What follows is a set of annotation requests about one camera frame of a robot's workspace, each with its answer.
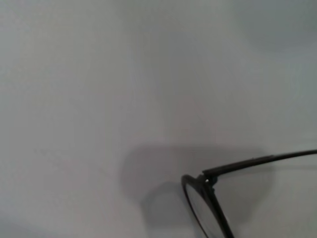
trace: white surface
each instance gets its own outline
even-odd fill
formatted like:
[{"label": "white surface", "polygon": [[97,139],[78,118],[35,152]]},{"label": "white surface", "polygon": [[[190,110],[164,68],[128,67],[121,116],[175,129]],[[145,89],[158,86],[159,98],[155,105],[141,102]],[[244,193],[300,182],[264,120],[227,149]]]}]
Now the white surface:
[{"label": "white surface", "polygon": [[7,237],[192,237],[182,174],[316,148],[316,7],[0,0]]}]

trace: eyeglass temple arm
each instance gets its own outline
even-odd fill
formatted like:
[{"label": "eyeglass temple arm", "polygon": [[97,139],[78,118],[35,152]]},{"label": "eyeglass temple arm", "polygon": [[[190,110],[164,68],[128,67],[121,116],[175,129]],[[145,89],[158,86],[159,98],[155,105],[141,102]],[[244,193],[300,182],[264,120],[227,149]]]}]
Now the eyeglass temple arm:
[{"label": "eyeglass temple arm", "polygon": [[223,165],[223,166],[219,166],[209,170],[204,170],[203,173],[206,176],[218,177],[223,174],[227,174],[237,170],[246,169],[246,168],[257,166],[257,165],[263,165],[263,164],[267,164],[274,161],[285,160],[285,159],[290,159],[290,158],[295,158],[295,157],[300,157],[305,155],[313,155],[313,154],[317,154],[317,150],[306,150],[306,151],[293,152],[293,153],[280,154],[280,155],[269,155],[269,156],[244,160],[241,162],[236,162],[229,165]]}]

